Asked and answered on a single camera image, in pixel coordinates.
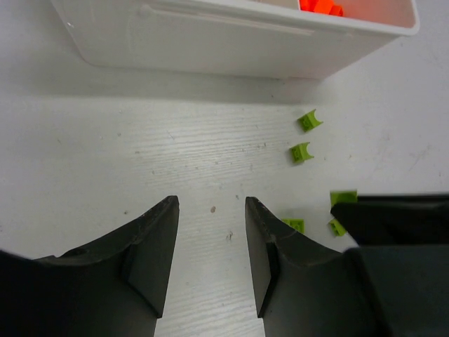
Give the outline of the orange round dish lego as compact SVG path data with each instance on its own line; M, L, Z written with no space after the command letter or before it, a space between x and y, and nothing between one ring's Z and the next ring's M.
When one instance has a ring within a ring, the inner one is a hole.
M344 15L343 7L333 0L299 0L298 3L301 11L339 17Z

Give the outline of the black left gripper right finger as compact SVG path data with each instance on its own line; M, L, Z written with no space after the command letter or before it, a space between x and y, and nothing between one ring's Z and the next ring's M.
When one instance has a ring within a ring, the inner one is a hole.
M447 336L448 243L329 249L246 199L267 336Z

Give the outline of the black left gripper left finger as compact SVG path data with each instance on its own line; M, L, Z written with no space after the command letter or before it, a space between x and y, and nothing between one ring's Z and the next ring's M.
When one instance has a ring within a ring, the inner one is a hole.
M61 256L1 252L2 336L153 336L179 221L176 196Z

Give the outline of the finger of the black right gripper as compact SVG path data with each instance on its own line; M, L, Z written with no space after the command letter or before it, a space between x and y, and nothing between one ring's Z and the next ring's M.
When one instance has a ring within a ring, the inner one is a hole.
M448 243L448 194L360 196L330 213L360 246Z

